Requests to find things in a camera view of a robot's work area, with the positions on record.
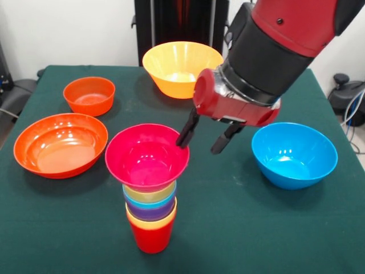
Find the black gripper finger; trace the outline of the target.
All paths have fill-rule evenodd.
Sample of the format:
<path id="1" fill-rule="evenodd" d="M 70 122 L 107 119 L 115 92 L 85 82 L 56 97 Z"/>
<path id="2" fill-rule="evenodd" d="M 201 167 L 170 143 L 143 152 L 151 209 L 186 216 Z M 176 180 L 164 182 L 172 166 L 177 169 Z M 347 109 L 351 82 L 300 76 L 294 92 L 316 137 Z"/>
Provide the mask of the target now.
<path id="1" fill-rule="evenodd" d="M 210 151 L 212 154 L 220 154 L 225 147 L 229 144 L 232 138 L 239 134 L 245 128 L 244 124 L 232 123 L 223 134 L 221 134 L 215 143 L 212 145 Z"/>
<path id="2" fill-rule="evenodd" d="M 184 128 L 179 134 L 179 137 L 176 140 L 176 145 L 180 148 L 185 148 L 188 146 L 189 142 L 191 141 L 194 130 L 196 126 L 198 125 L 198 122 L 200 120 L 200 115 L 197 113 L 196 108 L 192 108 L 188 121 L 186 122 Z"/>

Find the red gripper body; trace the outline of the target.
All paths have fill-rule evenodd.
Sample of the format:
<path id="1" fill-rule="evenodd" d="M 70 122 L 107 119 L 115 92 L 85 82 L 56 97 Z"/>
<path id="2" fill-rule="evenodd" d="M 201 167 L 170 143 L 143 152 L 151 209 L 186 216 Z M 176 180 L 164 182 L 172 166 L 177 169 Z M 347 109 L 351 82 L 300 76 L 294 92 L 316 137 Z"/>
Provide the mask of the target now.
<path id="1" fill-rule="evenodd" d="M 280 99 L 272 106 L 260 106 L 240 97 L 226 85 L 218 70 L 208 68 L 196 80 L 193 102 L 199 115 L 253 127 L 272 123 L 281 108 Z"/>

